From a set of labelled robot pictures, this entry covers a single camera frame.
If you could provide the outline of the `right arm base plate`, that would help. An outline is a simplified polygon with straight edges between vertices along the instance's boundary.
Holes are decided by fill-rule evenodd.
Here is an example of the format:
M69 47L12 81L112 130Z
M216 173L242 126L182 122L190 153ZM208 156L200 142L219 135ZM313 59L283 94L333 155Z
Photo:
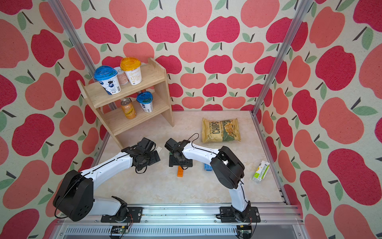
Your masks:
M260 213L257 207L247 206L247 208L240 212L230 207L220 207L219 213L216 218L221 220L222 223L259 223L261 222Z

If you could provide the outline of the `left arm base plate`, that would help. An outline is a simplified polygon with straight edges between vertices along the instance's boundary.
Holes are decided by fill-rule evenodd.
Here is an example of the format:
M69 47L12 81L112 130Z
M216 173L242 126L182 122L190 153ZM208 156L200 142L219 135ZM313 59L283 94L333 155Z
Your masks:
M102 223L140 223L142 218L142 207L124 207L116 215L103 215Z

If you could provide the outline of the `light blue lego brick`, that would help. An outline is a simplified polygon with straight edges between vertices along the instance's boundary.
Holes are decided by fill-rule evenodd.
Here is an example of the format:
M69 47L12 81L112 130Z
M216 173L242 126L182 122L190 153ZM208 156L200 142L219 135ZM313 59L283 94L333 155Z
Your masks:
M205 171L212 171L212 167L209 164L204 164Z

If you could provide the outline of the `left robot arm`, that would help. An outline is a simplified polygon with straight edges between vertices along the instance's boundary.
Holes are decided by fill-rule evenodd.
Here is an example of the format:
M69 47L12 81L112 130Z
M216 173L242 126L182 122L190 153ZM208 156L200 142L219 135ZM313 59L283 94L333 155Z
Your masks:
M81 172L69 171L53 200L55 211L62 212L73 222L86 216L101 216L102 222L133 220L125 201L116 196L96 197L94 191L123 170L133 167L137 174L145 173L148 166L160 161L155 148L156 143L144 137L99 165Z

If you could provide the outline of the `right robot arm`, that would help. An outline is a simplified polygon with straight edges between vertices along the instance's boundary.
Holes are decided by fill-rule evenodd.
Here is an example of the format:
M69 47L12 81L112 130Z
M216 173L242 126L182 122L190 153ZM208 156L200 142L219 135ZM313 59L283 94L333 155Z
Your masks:
M188 160L210 165L218 181L229 189L233 210L243 215L249 214L251 204L245 197L242 182L245 166L230 148L227 146L222 146L220 149L207 148L193 144L189 140L177 142L172 138L166 142L165 148L179 166L185 166Z

